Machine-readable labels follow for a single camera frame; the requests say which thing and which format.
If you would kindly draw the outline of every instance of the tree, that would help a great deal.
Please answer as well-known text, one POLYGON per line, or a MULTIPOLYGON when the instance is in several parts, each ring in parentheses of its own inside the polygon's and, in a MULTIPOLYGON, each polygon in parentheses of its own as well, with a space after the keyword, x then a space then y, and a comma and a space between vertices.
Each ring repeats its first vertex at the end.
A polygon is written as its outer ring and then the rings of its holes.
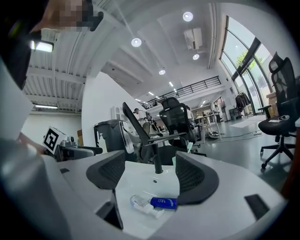
MULTIPOLYGON (((246 54, 247 54, 247 52, 243 52, 240 56, 238 56, 238 58, 236 59, 236 62, 235 62, 236 68, 238 68, 240 66, 240 64, 243 62, 246 54)), ((259 58, 258 61, 261 63, 263 61, 263 59, 259 58)), ((256 62, 252 61, 251 64, 250 64, 250 66, 248 68, 252 69, 255 65, 256 65, 256 62)))

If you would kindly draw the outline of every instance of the black mesh chair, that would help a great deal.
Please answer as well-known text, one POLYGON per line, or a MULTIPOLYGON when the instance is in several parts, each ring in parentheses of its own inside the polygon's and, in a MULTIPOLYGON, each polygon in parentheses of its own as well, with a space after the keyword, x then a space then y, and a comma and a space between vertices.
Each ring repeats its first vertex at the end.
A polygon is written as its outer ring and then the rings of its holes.
MULTIPOLYGON (((169 133, 186 133, 181 139, 171 139, 169 143, 173 146, 184 148, 186 141, 195 143, 198 139, 198 134, 192 131, 188 122, 187 107, 185 104, 180 103, 176 98, 170 97, 162 102, 163 110, 159 112, 161 120, 169 130, 169 133)), ((206 156, 206 154, 192 152, 194 154, 206 156)))
POLYGON ((277 53, 275 53, 269 63, 269 70, 272 73, 271 78, 276 91, 279 116, 288 115, 289 118, 286 119, 286 117, 284 117, 286 120, 281 120, 279 123, 273 123, 270 122, 270 120, 278 120, 278 117, 270 117, 268 108, 271 105, 259 109, 265 111, 267 119, 260 122, 258 127, 265 134, 275 135, 275 141, 279 142, 279 144, 261 148, 261 156, 263 155, 264 149, 275 149, 275 152, 273 152, 273 154, 262 164, 262 168, 265 168, 267 163, 281 152, 284 152, 291 160, 293 159, 293 154, 289 149, 295 148, 295 144, 286 144, 285 137, 295 137, 295 135, 289 134, 289 132, 294 132, 296 130, 295 121, 300 115, 300 98, 297 95, 295 76, 291 61, 288 58, 282 60, 277 53))
POLYGON ((159 138, 153 138, 150 137, 153 135, 148 135, 143 127, 140 125, 136 117, 133 115, 132 111, 128 107, 128 105, 124 102, 123 103, 123 112, 125 116, 129 119, 132 126, 137 131, 138 135, 141 139, 141 147, 138 151, 138 156, 141 162, 144 163, 154 163, 156 173, 161 173, 161 165, 173 165, 172 158, 175 156, 176 151, 187 151, 187 147, 184 149, 176 148, 173 146, 163 146, 158 147, 158 143, 168 141, 170 139, 183 137, 186 135, 186 133, 178 133, 168 136, 162 136, 159 138))

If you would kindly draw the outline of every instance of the ceiling light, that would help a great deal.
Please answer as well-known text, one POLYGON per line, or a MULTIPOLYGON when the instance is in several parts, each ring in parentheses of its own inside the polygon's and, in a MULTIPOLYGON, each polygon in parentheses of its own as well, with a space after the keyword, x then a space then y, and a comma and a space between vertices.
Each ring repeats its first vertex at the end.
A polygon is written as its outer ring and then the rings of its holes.
POLYGON ((58 109, 56 106, 47 106, 47 105, 35 105, 36 108, 48 108, 48 109, 58 109))
POLYGON ((193 60, 197 60, 199 58, 199 55, 198 54, 195 54, 194 56, 193 56, 193 60))
POLYGON ((131 40, 131 45, 133 47, 139 47, 141 44, 142 44, 141 39, 139 39, 137 37, 131 40))
POLYGON ((165 74, 165 70, 160 70, 158 73, 159 73, 159 75, 164 75, 165 74))
POLYGON ((30 42, 30 48, 32 50, 40 50, 40 51, 52 53, 53 47, 54 47, 53 43, 46 42, 46 41, 30 42))
POLYGON ((182 17, 184 21, 190 22, 193 19, 193 14, 191 12, 185 12, 182 17))

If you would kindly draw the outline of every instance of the chair backrest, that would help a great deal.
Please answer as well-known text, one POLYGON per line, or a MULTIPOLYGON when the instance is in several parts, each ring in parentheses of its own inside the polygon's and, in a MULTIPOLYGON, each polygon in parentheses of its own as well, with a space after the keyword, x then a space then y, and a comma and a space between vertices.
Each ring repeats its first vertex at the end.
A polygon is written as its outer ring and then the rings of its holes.
POLYGON ((187 140, 195 143, 195 135, 188 122, 187 107, 183 103, 170 97, 162 102, 163 110, 160 111, 159 116, 169 130, 170 134, 187 133, 187 140))
POLYGON ((129 121, 131 122, 132 126, 135 128, 136 132, 140 136, 142 144, 146 145, 148 143, 148 140, 150 139, 150 137, 145 132, 145 130, 140 125, 139 121, 136 119, 136 117, 134 116, 133 112, 130 110, 130 108, 128 107, 128 105, 125 102, 123 103, 123 113, 129 119, 129 121))
POLYGON ((278 113, 281 114, 280 104, 297 97, 293 66, 289 58, 282 60, 276 52, 269 63, 269 70, 276 91, 278 113))

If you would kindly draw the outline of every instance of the large glass window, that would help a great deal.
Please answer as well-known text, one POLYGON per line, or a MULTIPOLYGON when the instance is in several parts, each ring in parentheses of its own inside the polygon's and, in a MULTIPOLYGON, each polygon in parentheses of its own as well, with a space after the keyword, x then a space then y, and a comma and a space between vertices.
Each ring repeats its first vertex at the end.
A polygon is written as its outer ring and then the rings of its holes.
POLYGON ((270 87, 269 62, 272 58, 264 45, 242 24, 229 18, 221 60, 230 72, 238 92, 249 94, 255 114, 268 104, 270 87))
POLYGON ((228 70, 230 71, 231 76, 232 76, 234 74, 234 72, 236 71, 234 65, 230 62, 229 58, 225 54, 222 55, 221 59, 226 64, 226 67, 228 68, 228 70))
POLYGON ((247 48, 230 32, 227 33, 224 51, 234 62, 236 68, 242 63, 248 52, 247 48))
POLYGON ((255 36, 242 24, 240 24, 233 18, 229 18, 228 29, 235 35, 237 35, 244 42, 244 44, 247 45, 247 47, 251 46, 255 36))

